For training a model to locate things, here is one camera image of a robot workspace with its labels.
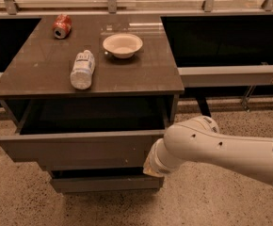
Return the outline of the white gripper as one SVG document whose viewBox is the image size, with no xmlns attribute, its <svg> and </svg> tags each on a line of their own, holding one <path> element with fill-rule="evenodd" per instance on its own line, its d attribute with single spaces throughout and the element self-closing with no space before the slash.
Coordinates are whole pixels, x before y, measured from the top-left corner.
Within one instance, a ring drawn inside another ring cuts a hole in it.
<svg viewBox="0 0 273 226">
<path fill-rule="evenodd" d="M 159 138 L 151 147 L 143 164 L 143 173 L 153 177 L 165 177 L 174 172 L 173 156 L 167 151 L 164 139 Z"/>
</svg>

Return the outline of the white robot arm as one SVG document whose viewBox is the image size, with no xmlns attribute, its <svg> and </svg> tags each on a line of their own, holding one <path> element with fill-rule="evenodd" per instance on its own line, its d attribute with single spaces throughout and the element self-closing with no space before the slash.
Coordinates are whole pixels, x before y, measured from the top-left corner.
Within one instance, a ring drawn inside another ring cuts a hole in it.
<svg viewBox="0 0 273 226">
<path fill-rule="evenodd" d="M 273 137 L 223 135 L 216 121 L 207 116 L 166 129 L 152 145 L 143 172 L 165 177 L 186 161 L 216 165 L 273 186 Z"/>
</svg>

